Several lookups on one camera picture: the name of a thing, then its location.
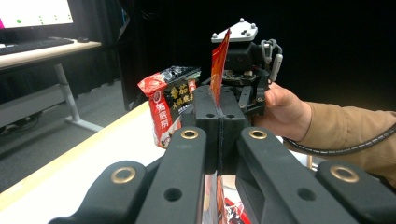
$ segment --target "red snack package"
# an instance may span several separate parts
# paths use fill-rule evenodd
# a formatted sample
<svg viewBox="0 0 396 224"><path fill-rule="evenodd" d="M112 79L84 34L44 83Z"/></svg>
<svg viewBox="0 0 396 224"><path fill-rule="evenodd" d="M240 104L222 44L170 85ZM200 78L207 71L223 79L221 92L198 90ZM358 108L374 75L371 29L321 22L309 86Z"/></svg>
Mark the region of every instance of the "red snack package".
<svg viewBox="0 0 396 224"><path fill-rule="evenodd" d="M172 66L137 83L148 97L157 146L166 148L173 132L181 127L180 115L191 105L200 75L197 67Z"/></svg>

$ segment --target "human hand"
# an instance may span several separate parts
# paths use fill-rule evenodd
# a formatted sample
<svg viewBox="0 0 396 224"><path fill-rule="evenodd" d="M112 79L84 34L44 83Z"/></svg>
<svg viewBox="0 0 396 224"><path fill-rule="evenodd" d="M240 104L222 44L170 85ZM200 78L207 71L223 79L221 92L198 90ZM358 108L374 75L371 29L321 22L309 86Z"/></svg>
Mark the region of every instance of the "human hand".
<svg viewBox="0 0 396 224"><path fill-rule="evenodd" d="M311 123L311 106L275 83L264 95L265 113L263 116L253 116L252 124L266 128L275 135L301 141Z"/></svg>

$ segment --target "gray floor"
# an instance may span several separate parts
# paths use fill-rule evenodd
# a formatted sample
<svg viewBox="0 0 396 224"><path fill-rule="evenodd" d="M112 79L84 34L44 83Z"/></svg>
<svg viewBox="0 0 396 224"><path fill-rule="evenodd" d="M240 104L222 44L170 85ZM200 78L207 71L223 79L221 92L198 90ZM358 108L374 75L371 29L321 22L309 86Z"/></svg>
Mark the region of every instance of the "gray floor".
<svg viewBox="0 0 396 224"><path fill-rule="evenodd" d="M75 101L82 119L102 127L128 113L119 81L81 94ZM59 104L44 110L38 120L0 134L0 192L94 134L66 122L69 115L67 105Z"/></svg>

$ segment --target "monitor screen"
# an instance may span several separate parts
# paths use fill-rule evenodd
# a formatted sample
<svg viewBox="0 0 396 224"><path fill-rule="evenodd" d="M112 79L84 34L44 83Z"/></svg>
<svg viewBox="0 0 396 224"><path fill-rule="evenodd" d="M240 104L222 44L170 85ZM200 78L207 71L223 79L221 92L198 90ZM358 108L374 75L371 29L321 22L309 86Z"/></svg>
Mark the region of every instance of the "monitor screen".
<svg viewBox="0 0 396 224"><path fill-rule="evenodd" d="M72 22L67 0L0 0L0 30Z"/></svg>

